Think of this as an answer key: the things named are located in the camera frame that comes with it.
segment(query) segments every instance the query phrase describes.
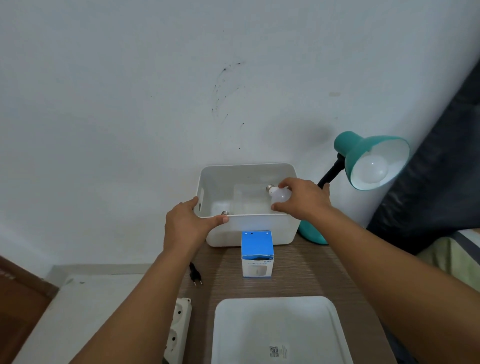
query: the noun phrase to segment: black lamp arm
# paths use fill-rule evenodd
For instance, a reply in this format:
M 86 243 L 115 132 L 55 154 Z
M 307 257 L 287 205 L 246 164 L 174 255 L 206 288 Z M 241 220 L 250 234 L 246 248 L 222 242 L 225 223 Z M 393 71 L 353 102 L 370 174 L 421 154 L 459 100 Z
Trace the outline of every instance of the black lamp arm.
M 341 171 L 345 169 L 345 157 L 338 153 L 336 155 L 336 162 L 333 164 L 333 167 L 328 170 L 328 172 L 322 177 L 320 182 L 317 183 L 317 186 L 323 188 L 325 183 L 330 183 L 333 178 L 335 178 Z

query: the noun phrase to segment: lamp base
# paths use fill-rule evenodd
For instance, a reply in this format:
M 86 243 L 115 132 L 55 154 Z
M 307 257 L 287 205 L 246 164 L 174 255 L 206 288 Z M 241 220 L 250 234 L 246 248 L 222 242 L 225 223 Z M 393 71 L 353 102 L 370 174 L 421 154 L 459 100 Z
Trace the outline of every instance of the lamp base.
M 302 220 L 299 225 L 299 234 L 302 238 L 319 245 L 328 245 L 324 236 L 307 220 Z

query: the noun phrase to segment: power strip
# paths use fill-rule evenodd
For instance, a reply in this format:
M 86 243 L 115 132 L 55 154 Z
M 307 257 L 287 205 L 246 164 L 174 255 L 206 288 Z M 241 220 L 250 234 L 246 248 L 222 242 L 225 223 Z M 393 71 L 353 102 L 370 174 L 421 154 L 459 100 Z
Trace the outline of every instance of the power strip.
M 192 305 L 190 304 L 190 298 L 177 298 L 165 353 L 163 354 L 168 364 L 181 364 L 183 361 L 191 314 Z

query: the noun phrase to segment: power cord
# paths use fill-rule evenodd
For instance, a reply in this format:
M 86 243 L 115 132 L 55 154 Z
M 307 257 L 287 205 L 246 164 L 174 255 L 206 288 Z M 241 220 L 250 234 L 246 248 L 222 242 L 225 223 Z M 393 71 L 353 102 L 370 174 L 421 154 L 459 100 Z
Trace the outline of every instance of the power cord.
M 202 276 L 200 275 L 200 272 L 195 268 L 192 262 L 190 262 L 190 279 L 192 280 L 193 284 L 196 286 L 197 283 L 195 281 L 199 281 L 201 285 L 202 283 Z

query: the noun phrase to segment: blue and white box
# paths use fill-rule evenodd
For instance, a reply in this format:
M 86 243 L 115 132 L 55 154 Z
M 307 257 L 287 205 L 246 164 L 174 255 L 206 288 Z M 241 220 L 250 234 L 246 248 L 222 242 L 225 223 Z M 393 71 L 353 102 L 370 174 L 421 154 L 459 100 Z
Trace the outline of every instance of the blue and white box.
M 273 260 L 271 231 L 242 231 L 241 267 L 244 277 L 271 277 Z

